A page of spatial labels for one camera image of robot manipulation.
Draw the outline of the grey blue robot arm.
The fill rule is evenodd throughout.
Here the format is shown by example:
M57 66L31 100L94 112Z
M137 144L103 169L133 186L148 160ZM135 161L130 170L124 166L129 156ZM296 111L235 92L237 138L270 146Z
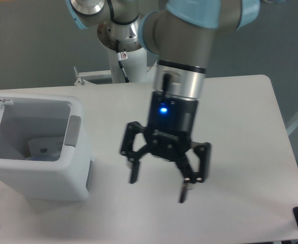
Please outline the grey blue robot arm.
M146 126L126 125L120 147L135 183L146 154L174 162L183 176L179 197L186 200L190 184L208 178L212 146L191 140L214 38L253 22L260 1L167 1L164 10L141 18L138 1L67 1L79 28L107 25L116 52L137 41L157 55L156 75ZM134 25L136 32L118 38L116 26Z

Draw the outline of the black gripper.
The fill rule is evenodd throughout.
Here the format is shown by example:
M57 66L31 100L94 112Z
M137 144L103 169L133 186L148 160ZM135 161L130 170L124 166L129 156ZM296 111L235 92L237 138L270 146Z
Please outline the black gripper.
M147 126L133 121L126 125L120 154L131 165L129 183L138 179L140 159L150 152L162 159L176 162L183 176L179 203L184 203L190 185L204 183L209 176L212 144L194 142L191 146L197 157L197 166L192 168L185 154L190 149L191 132L198 107L198 100L164 96L161 91L154 91ZM133 145L137 134L143 134L147 142L138 151Z

